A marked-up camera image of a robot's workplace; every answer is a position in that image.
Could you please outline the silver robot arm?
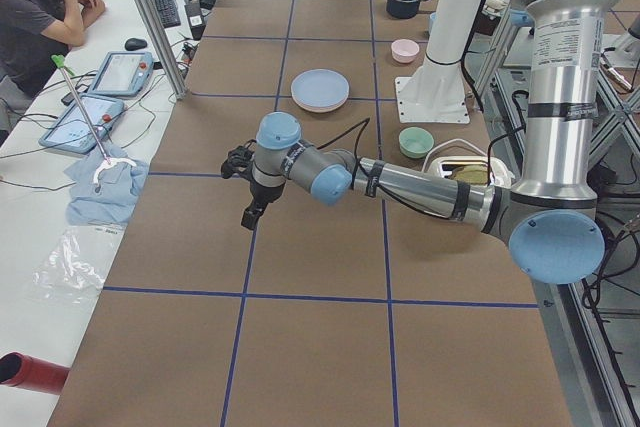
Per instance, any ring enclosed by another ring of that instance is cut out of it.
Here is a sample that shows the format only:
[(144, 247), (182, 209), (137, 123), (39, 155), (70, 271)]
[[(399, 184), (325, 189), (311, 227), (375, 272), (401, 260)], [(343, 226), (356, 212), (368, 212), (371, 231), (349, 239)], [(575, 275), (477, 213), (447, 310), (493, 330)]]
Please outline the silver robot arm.
[(274, 112), (262, 119), (246, 158), (253, 199), (243, 225), (254, 229), (287, 182), (327, 205), (354, 190), (474, 224), (502, 240), (538, 281), (585, 278), (605, 253), (587, 172), (604, 17), (617, 1), (512, 0), (534, 28), (523, 167), (514, 185), (471, 185), (342, 149), (323, 152), (304, 140), (294, 116)]

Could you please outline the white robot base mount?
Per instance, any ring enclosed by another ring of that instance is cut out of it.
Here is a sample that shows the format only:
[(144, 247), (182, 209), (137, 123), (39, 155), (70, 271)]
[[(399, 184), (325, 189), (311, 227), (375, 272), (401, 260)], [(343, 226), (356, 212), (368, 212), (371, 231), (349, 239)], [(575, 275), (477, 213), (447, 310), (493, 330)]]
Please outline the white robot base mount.
[(484, 0), (439, 0), (433, 35), (423, 64), (410, 77), (398, 77), (396, 100), (402, 123), (467, 124), (463, 57)]

